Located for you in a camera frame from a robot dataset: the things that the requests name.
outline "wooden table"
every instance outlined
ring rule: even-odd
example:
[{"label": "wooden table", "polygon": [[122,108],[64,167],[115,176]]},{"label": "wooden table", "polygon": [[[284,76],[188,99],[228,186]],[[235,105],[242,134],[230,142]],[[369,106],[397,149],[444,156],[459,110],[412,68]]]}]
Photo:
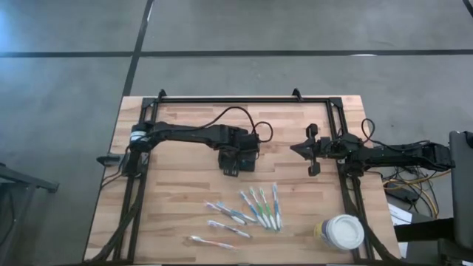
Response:
[{"label": "wooden table", "polygon": [[[359,96],[342,96],[350,133],[362,136],[365,118]],[[142,97],[123,99],[111,152],[123,153],[129,143],[130,128],[138,120]],[[160,104],[158,120],[200,126],[235,104],[173,103]],[[137,240],[135,263],[328,263],[351,262],[350,253],[331,250],[313,238],[314,225],[344,213],[334,160],[321,161],[321,173],[307,175],[308,161],[289,149],[306,139],[304,129],[319,125],[319,137],[330,136],[327,111],[318,103],[244,103],[255,122],[265,120],[274,127],[274,137],[261,144],[255,172],[240,172],[237,178],[222,175],[218,151],[196,143],[164,142],[152,151],[145,200]],[[231,110],[218,123],[250,129],[245,113]],[[268,137],[264,125],[257,128],[261,139]],[[116,171],[107,170],[105,175]],[[259,225],[237,226],[231,219],[204,207],[204,202],[223,201],[251,214],[238,191],[262,187],[272,206],[270,188],[279,186],[279,201],[284,227],[280,233]],[[106,243],[120,217],[125,178],[105,187],[98,200],[85,259],[92,258]],[[391,253],[399,256],[381,180],[376,174],[361,178],[361,190],[368,222]],[[214,219],[235,225],[253,236],[245,239],[206,222]],[[225,242],[240,248],[229,251],[188,240],[190,235]],[[124,254],[128,243],[123,245]]]}]

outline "toothbrush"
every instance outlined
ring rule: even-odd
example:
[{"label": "toothbrush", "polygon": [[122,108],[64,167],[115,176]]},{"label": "toothbrush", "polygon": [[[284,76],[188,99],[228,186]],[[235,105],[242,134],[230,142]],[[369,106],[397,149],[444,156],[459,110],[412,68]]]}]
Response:
[{"label": "toothbrush", "polygon": [[222,214],[232,218],[233,221],[238,222],[240,225],[246,225],[246,222],[244,220],[240,219],[237,216],[234,216],[233,214],[231,214],[231,212],[227,212],[226,210],[222,210],[221,208],[218,208],[216,205],[212,203],[206,202],[205,206],[207,208],[211,208],[211,209],[221,212]]},{"label": "toothbrush", "polygon": [[254,190],[253,190],[252,187],[250,187],[250,194],[251,194],[251,196],[253,196],[254,201],[255,201],[256,204],[258,205],[259,212],[261,213],[261,215],[263,216],[263,219],[265,220],[265,228],[266,228],[266,229],[271,228],[271,223],[269,222],[269,219],[268,219],[268,217],[266,216],[265,211],[263,210],[263,207],[261,206],[261,203],[259,203],[258,198],[256,197],[256,195],[255,195]]},{"label": "toothbrush", "polygon": [[240,231],[240,230],[238,230],[238,229],[236,229],[236,228],[232,228],[232,227],[230,227],[230,226],[228,226],[228,225],[224,225],[224,224],[221,224],[221,223],[219,223],[219,222],[215,222],[215,221],[213,221],[213,220],[208,220],[208,221],[207,221],[207,224],[210,225],[210,226],[218,227],[218,228],[225,228],[225,229],[227,229],[227,230],[229,230],[229,231],[232,231],[232,232],[234,232],[234,233],[236,233],[236,234],[238,234],[238,235],[240,235],[240,236],[244,236],[244,237],[251,238],[251,236],[250,236],[249,234],[245,233],[245,232],[242,232],[242,231]]},{"label": "toothbrush", "polygon": [[277,226],[276,226],[276,222],[274,221],[273,214],[271,214],[271,208],[269,208],[269,204],[268,204],[268,202],[266,201],[265,192],[263,191],[262,188],[259,188],[259,193],[261,194],[261,197],[263,198],[263,202],[265,202],[265,205],[266,205],[266,214],[269,216],[269,220],[271,221],[271,224],[272,224],[274,230],[277,231],[278,228],[277,228]]},{"label": "toothbrush", "polygon": [[244,219],[247,219],[248,221],[250,222],[258,222],[257,220],[255,220],[254,218],[251,218],[249,217],[248,215],[244,214],[244,213],[241,213],[239,211],[236,211],[234,209],[229,209],[229,208],[226,208],[225,205],[223,204],[223,202],[217,202],[217,206],[225,211],[229,211],[231,212],[234,216],[239,216],[241,218],[244,218]]},{"label": "toothbrush", "polygon": [[273,184],[273,197],[274,197],[274,215],[276,216],[276,225],[278,230],[282,228],[281,211],[279,210],[278,200],[278,185],[276,182]]},{"label": "toothbrush", "polygon": [[197,241],[197,242],[202,242],[202,243],[207,243],[207,244],[210,244],[210,245],[216,245],[216,246],[219,246],[221,248],[226,248],[228,250],[238,250],[238,248],[232,246],[232,245],[229,245],[229,244],[225,244],[225,243],[219,243],[219,242],[214,242],[214,241],[208,241],[208,240],[204,240],[204,239],[201,239],[200,237],[198,236],[190,236],[189,239],[192,239],[194,241]]},{"label": "toothbrush", "polygon": [[264,228],[266,228],[265,221],[264,221],[263,218],[261,218],[261,216],[258,214],[258,211],[256,211],[256,209],[254,208],[253,204],[251,204],[251,201],[246,197],[245,192],[240,191],[239,194],[242,195],[242,198],[246,201],[246,203],[248,204],[248,206],[250,206],[251,211],[253,211],[253,214],[256,216],[256,218],[258,219],[259,223],[260,223]]}]

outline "concrete floor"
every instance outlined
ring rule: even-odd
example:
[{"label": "concrete floor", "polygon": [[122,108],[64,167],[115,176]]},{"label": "concrete floor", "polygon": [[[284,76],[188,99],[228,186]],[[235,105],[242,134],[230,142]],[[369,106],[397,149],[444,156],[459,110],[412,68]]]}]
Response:
[{"label": "concrete floor", "polygon": [[[145,3],[4,0],[0,52],[132,51]],[[157,0],[143,50],[473,49],[472,28],[461,0]],[[129,63],[0,58],[0,161],[61,184],[35,196],[20,265],[81,260]],[[473,131],[472,69],[465,55],[141,58],[131,94],[361,95],[376,139],[447,144]],[[451,216],[449,177],[434,184]]]}]

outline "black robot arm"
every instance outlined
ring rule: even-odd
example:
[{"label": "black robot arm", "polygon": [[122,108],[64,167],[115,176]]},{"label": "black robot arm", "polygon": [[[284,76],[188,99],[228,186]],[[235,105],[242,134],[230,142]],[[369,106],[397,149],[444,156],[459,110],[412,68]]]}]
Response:
[{"label": "black robot arm", "polygon": [[342,171],[351,177],[361,177],[372,167],[420,166],[435,171],[446,171],[454,166],[450,149],[438,143],[417,142],[403,145],[384,145],[368,148],[362,139],[353,134],[343,134],[335,140],[321,137],[315,140],[317,125],[306,129],[307,140],[290,148],[311,161],[309,175],[320,173],[317,157],[344,160]]},{"label": "black robot arm", "polygon": [[166,122],[139,123],[132,127],[129,159],[124,174],[135,175],[142,153],[149,153],[165,140],[203,143],[219,151],[219,167],[223,174],[237,177],[239,171],[254,171],[259,153],[259,137],[256,132],[235,126],[213,125],[206,127],[171,125]]}]

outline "white lid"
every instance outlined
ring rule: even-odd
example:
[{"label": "white lid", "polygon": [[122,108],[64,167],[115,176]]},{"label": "white lid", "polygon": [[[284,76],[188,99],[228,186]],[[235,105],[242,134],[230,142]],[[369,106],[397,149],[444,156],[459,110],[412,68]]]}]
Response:
[{"label": "white lid", "polygon": [[330,220],[327,227],[331,242],[342,250],[357,248],[364,239],[364,230],[358,218],[346,214]]}]

